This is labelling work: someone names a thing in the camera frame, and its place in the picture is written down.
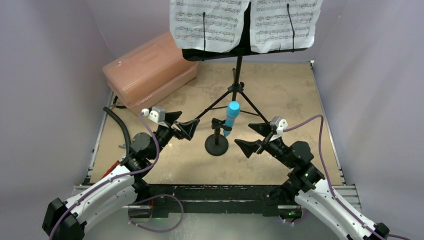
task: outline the tripod leg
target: tripod leg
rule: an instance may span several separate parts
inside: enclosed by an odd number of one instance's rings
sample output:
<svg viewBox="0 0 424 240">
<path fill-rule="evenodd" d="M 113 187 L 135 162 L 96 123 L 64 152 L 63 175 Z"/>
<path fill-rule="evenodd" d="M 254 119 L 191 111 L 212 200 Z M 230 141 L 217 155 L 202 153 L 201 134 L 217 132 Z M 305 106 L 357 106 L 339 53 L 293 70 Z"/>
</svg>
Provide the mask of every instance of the tripod leg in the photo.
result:
<svg viewBox="0 0 424 240">
<path fill-rule="evenodd" d="M 221 97 L 219 97 L 214 103 L 212 103 L 208 108 L 206 108 L 202 113 L 199 114 L 199 116 L 196 117 L 196 119 L 200 119 L 203 115 L 205 115 L 209 110 L 211 110 L 215 105 L 217 105 L 221 100 L 223 100 L 228 94 L 230 94 L 230 91 L 226 91 Z"/>
<path fill-rule="evenodd" d="M 240 92 L 240 94 L 243 96 L 244 99 L 246 99 L 246 101 L 249 103 L 249 105 L 257 112 L 257 114 L 259 115 L 259 117 L 266 122 L 268 122 L 268 120 L 264 117 L 264 115 L 262 115 L 261 111 L 259 111 L 259 109 L 253 104 L 253 102 L 248 98 L 248 96 L 246 96 L 246 94 L 244 92 Z"/>
</svg>

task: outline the sheet music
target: sheet music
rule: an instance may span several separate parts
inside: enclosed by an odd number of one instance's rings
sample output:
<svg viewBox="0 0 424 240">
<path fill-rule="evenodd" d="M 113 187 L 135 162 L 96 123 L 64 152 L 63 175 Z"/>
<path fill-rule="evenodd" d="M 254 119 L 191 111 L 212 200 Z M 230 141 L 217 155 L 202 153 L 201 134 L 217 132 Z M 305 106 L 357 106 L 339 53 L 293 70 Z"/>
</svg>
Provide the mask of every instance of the sheet music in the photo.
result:
<svg viewBox="0 0 424 240">
<path fill-rule="evenodd" d="M 169 26 L 177 47 L 229 52 L 240 43 L 249 1 L 170 0 Z"/>
<path fill-rule="evenodd" d="M 252 52 L 309 48 L 314 44 L 315 24 L 323 0 L 252 0 L 250 48 Z"/>
</svg>

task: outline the wooden tabletop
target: wooden tabletop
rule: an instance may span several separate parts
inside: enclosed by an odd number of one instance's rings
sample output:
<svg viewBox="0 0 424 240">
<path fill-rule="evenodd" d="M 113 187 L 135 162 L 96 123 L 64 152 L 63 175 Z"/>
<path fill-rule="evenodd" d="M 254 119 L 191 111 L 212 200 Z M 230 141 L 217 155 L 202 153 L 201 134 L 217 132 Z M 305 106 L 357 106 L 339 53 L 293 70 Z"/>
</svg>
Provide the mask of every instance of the wooden tabletop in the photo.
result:
<svg viewBox="0 0 424 240">
<path fill-rule="evenodd" d="M 182 111 L 180 122 L 194 119 L 218 99 L 232 84 L 235 63 L 201 62 L 195 79 L 173 92 L 156 106 L 167 112 Z M 322 114 L 321 102 L 313 72 L 308 64 L 243 63 L 240 81 L 245 83 L 244 93 L 270 121 L 282 116 L 293 127 L 306 119 Z M 254 112 L 241 95 L 236 99 L 241 109 Z M 217 105 L 227 106 L 231 94 Z M 140 120 L 127 109 L 113 109 L 127 125 L 131 137 L 147 132 Z M 255 141 L 263 139 L 248 127 L 261 123 L 258 116 L 240 113 L 233 130 L 227 137 L 228 151 L 222 156 L 211 156 L 205 150 L 206 138 L 213 134 L 212 118 L 225 119 L 226 109 L 211 110 L 200 119 L 191 141 L 172 139 L 160 153 L 155 167 L 144 177 L 148 183 L 163 184 L 264 184 L 279 185 L 287 180 L 290 171 L 278 160 L 264 152 L 246 158 L 234 139 Z M 155 130 L 157 125 L 146 119 Z M 299 129 L 283 135 L 286 145 L 306 141 L 315 158 L 312 163 L 322 172 L 318 154 L 320 120 L 316 119 Z M 125 153 L 118 145 L 124 143 L 120 127 L 110 117 L 106 118 L 95 158 L 91 183 L 98 181 L 109 167 Z M 327 126 L 323 128 L 322 155 L 334 185 L 342 183 Z"/>
</svg>

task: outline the white wall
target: white wall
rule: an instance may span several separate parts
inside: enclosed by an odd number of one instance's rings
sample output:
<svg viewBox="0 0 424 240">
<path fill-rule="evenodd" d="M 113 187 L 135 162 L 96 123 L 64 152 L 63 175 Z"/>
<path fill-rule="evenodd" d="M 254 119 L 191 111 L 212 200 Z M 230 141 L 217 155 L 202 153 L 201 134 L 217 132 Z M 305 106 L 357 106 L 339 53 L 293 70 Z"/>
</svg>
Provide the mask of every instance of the white wall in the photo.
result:
<svg viewBox="0 0 424 240">
<path fill-rule="evenodd" d="M 363 212 L 424 239 L 422 0 L 350 0 L 314 72 L 340 164 Z"/>
<path fill-rule="evenodd" d="M 0 39 L 1 239 L 47 239 L 47 205 L 87 173 L 112 55 L 84 0 L 2 0 Z"/>
<path fill-rule="evenodd" d="M 169 0 L 86 0 L 115 57 L 169 31 Z M 315 60 L 348 0 L 324 0 L 316 23 L 315 43 L 303 52 L 245 57 L 249 62 L 304 62 Z M 219 61 L 234 61 L 223 58 Z"/>
</svg>

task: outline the music stand tripod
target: music stand tripod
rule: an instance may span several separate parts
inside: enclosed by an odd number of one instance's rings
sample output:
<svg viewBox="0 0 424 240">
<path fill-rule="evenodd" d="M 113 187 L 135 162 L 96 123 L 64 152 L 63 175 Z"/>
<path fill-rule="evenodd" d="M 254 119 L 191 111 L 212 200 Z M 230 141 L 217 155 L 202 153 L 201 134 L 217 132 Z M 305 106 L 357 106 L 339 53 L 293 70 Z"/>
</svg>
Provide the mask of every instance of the music stand tripod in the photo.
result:
<svg viewBox="0 0 424 240">
<path fill-rule="evenodd" d="M 213 102 L 208 108 L 206 108 L 202 113 L 200 113 L 196 119 L 200 119 L 203 115 L 205 115 L 209 110 L 215 110 L 215 109 L 224 109 L 227 106 L 219 106 L 215 107 L 221 100 L 223 100 L 228 94 L 232 93 L 231 101 L 235 101 L 237 94 L 241 94 L 243 98 L 249 103 L 249 105 L 255 110 L 256 113 L 240 110 L 240 112 L 245 114 L 250 114 L 254 116 L 260 117 L 265 123 L 268 122 L 268 120 L 265 118 L 265 116 L 259 111 L 259 109 L 255 106 L 255 104 L 248 98 L 248 96 L 243 92 L 245 83 L 242 81 L 239 81 L 240 79 L 240 71 L 242 69 L 242 60 L 243 56 L 237 57 L 237 64 L 235 68 L 232 69 L 232 78 L 233 82 L 232 85 L 228 87 L 228 90 L 220 96 L 215 102 Z"/>
</svg>

